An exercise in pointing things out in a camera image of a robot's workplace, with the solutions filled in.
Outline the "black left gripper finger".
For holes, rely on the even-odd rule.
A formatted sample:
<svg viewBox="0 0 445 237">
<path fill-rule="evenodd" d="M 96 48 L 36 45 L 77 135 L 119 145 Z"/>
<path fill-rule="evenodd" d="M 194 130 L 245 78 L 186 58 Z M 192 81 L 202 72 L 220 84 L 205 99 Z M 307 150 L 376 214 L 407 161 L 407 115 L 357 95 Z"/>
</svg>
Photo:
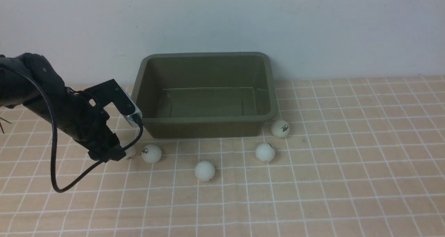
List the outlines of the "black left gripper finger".
<svg viewBox="0 0 445 237">
<path fill-rule="evenodd" d="M 101 149 L 88 150 L 90 159 L 94 161 L 103 161 L 103 154 L 104 152 Z"/>
<path fill-rule="evenodd" d="M 120 161 L 127 156 L 124 148 L 120 145 L 106 147 L 101 153 L 101 161 L 106 163 L 108 161 Z"/>
</svg>

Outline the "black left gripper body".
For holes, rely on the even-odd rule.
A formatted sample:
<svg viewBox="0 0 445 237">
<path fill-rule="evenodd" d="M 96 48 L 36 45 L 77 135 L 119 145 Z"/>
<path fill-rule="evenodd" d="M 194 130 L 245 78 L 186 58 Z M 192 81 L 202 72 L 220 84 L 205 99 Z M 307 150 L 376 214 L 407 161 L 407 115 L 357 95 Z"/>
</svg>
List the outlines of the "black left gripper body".
<svg viewBox="0 0 445 237">
<path fill-rule="evenodd" d="M 107 126 L 108 113 L 92 105 L 92 99 L 80 92 L 66 88 L 65 93 L 52 96 L 57 128 L 87 150 L 118 145 L 116 134 Z"/>
</svg>

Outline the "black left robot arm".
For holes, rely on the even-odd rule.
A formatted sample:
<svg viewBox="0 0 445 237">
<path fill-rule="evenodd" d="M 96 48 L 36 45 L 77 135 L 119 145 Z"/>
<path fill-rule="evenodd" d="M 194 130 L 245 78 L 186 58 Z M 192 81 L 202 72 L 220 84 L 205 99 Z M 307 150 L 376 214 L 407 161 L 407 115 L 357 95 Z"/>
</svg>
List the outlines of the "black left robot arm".
<svg viewBox="0 0 445 237">
<path fill-rule="evenodd" d="M 41 55 L 24 53 L 1 56 L 1 106 L 23 105 L 88 150 L 94 161 L 119 161 L 125 152 L 107 126 L 104 107 L 114 103 L 129 111 L 129 99 L 114 79 L 74 91 L 65 85 L 49 61 Z"/>
</svg>

